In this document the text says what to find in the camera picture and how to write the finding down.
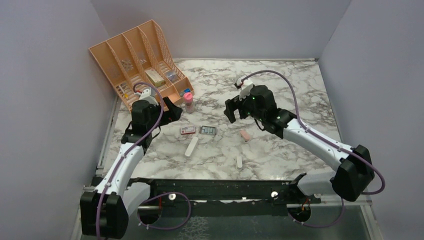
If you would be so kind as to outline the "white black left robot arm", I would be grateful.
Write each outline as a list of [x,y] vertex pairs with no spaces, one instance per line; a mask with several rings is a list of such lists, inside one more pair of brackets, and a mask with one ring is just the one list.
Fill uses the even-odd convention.
[[137,204],[155,203],[157,191],[154,188],[144,186],[128,190],[127,186],[153,140],[153,130],[178,121],[182,112],[182,108],[167,96],[158,102],[142,99],[133,103],[131,122],[121,138],[117,158],[94,190],[85,191],[80,198],[83,235],[121,239]]

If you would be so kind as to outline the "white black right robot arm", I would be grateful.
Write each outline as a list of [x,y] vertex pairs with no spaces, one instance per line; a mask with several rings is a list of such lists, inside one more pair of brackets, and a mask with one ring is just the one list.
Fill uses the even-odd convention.
[[242,88],[239,95],[225,101],[224,115],[231,123],[252,117],[263,130],[295,143],[331,167],[331,172],[306,174],[288,190],[289,199],[300,204],[313,194],[337,194],[354,202],[375,177],[370,151],[338,142],[306,125],[289,110],[277,107],[273,92],[265,85]]

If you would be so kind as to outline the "staple box tray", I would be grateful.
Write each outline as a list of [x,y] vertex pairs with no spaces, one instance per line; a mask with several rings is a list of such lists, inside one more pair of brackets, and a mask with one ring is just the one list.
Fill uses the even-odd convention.
[[199,130],[200,134],[215,136],[217,134],[217,128],[213,126],[202,125]]

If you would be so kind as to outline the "red staple box sleeve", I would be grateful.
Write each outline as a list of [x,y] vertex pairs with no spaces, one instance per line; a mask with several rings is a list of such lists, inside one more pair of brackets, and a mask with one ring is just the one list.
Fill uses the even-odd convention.
[[180,128],[180,134],[181,135],[191,135],[196,133],[196,127],[195,126],[184,126]]

